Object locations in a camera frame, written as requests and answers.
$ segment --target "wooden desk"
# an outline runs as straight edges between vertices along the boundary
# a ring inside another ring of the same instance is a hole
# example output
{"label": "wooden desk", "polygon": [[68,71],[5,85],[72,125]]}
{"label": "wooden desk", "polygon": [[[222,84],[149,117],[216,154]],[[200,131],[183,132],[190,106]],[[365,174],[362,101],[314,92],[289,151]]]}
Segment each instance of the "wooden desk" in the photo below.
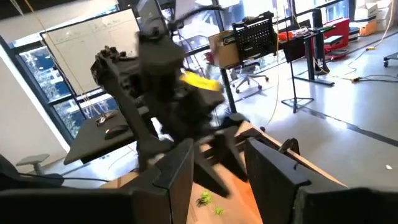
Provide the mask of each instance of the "wooden desk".
{"label": "wooden desk", "polygon": [[[237,135],[240,133],[247,131],[248,129],[253,128],[254,126],[251,123],[243,123],[237,132]],[[261,132],[265,137],[275,142],[278,145],[281,145],[280,142],[276,141],[274,138],[270,137],[266,133]],[[209,146],[203,146],[202,150],[205,151],[209,149]],[[325,171],[321,170],[316,165],[312,164],[308,160],[304,159],[302,156],[294,153],[290,149],[288,153],[294,157],[296,160],[305,163],[307,166],[311,167],[313,170],[321,173],[325,177],[333,180],[341,185],[341,182],[333,178],[331,175],[327,174]],[[190,207],[188,211],[188,224],[216,224],[216,223],[262,223],[260,213],[257,209],[256,201],[254,199],[253,193],[251,191],[251,187],[249,182],[245,183],[235,177],[230,171],[225,169],[222,165],[215,165],[215,171],[219,173],[221,178],[225,181],[225,184],[228,186],[231,191],[230,198],[223,198],[216,194],[212,195],[212,202],[203,207],[197,207],[196,201],[200,198],[200,195],[206,190],[202,186],[193,183],[192,192],[191,192],[191,201]],[[138,176],[137,172],[131,172],[126,174],[116,180],[108,182],[104,184],[105,188],[118,188],[123,186],[124,184],[130,182],[132,179]],[[214,210],[215,207],[219,206],[224,209],[224,214],[215,215]]]}

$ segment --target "wall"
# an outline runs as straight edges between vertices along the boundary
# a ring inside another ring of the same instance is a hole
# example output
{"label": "wall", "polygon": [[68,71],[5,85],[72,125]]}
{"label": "wall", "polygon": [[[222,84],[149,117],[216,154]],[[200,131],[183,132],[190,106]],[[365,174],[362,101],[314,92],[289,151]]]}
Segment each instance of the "wall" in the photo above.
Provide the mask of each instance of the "wall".
{"label": "wall", "polygon": [[[37,11],[37,17],[43,22],[44,27],[48,29],[76,17],[91,16],[97,12],[102,12],[117,3],[117,0],[79,0]],[[0,21],[0,35],[3,36],[7,43],[40,31],[43,31],[43,28],[33,14]]]}
{"label": "wall", "polygon": [[[65,157],[68,144],[1,47],[0,77],[0,154],[13,164],[43,153],[50,154],[43,164]],[[32,166],[18,169],[28,172]]]}

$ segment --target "office chair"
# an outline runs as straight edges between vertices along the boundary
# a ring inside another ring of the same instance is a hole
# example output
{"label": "office chair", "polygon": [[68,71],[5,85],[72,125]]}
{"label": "office chair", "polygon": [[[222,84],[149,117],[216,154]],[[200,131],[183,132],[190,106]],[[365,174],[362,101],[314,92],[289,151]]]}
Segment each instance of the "office chair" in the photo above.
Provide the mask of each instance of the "office chair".
{"label": "office chair", "polygon": [[63,184],[59,174],[47,174],[43,177],[24,177],[4,156],[0,155],[0,190],[57,188]]}
{"label": "office chair", "polygon": [[238,89],[243,83],[247,82],[250,85],[250,81],[257,83],[257,87],[259,90],[262,89],[260,83],[258,83],[255,78],[265,77],[268,82],[269,78],[266,75],[255,75],[256,67],[260,67],[259,62],[245,63],[244,65],[240,65],[236,68],[232,69],[231,78],[235,79],[232,83],[232,87],[236,88],[236,93],[240,93]]}

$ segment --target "gray floor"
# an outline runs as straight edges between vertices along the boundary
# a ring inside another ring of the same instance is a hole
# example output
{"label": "gray floor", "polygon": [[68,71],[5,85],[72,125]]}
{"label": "gray floor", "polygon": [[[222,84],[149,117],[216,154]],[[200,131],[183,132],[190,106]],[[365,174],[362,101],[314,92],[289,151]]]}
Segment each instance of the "gray floor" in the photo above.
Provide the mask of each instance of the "gray floor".
{"label": "gray floor", "polygon": [[[380,36],[381,34],[376,34],[361,38],[357,43],[350,44],[349,49],[354,51],[358,47],[367,46],[380,39]],[[395,47],[397,42],[398,34],[386,38],[376,50],[366,52],[352,64],[352,67],[358,69],[352,75],[397,75],[398,61],[391,61],[389,68],[384,68],[382,64],[383,57],[398,51]],[[354,51],[344,60],[329,63],[331,74],[339,76],[351,71],[347,64],[361,52],[362,50]],[[278,69],[279,94],[276,78]],[[295,74],[304,71],[305,60],[294,63]],[[255,86],[243,86],[244,93],[234,93],[238,111],[246,115],[254,125],[265,126],[277,103],[272,121],[266,126],[271,136],[280,141],[297,138],[304,157],[350,187],[398,186],[397,146],[363,134],[367,131],[398,141],[398,83],[352,84],[348,80],[328,76],[327,79],[336,82],[334,87],[329,88],[296,80],[297,95],[315,99],[307,108],[335,118],[333,119],[316,117],[308,113],[308,110],[293,114],[291,108],[280,103],[293,95],[290,68],[286,63],[279,68],[267,70],[265,74],[270,76],[270,82],[261,80],[264,91],[259,93]],[[348,125],[362,130],[362,133],[348,128]],[[66,167],[58,162],[46,168],[48,173],[67,173],[65,177],[111,180],[135,168],[136,156],[134,150],[124,147],[84,167],[81,162]],[[386,169],[386,165],[391,166],[392,170]],[[82,180],[65,182],[65,185],[83,188],[99,187],[101,184]]]}

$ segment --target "desk leg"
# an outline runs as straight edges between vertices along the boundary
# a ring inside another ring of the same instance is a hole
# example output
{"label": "desk leg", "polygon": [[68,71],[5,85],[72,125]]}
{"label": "desk leg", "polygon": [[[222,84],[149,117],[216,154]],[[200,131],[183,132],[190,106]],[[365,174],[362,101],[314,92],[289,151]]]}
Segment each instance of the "desk leg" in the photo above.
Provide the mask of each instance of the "desk leg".
{"label": "desk leg", "polygon": [[236,113],[234,96],[232,95],[231,85],[229,84],[229,80],[228,80],[228,74],[226,73],[226,70],[223,68],[221,68],[220,71],[221,71],[221,76],[223,77],[226,96],[228,97],[229,108],[231,108],[232,113]]}
{"label": "desk leg", "polygon": [[300,77],[300,76],[294,76],[294,78],[306,82],[312,82],[312,83],[317,83],[317,84],[322,84],[326,86],[334,86],[334,82],[330,82],[324,79],[315,79],[315,69],[313,66],[313,54],[312,54],[312,48],[311,48],[311,43],[312,40],[311,38],[308,38],[305,40],[305,56],[307,58],[307,67],[308,67],[308,78]]}

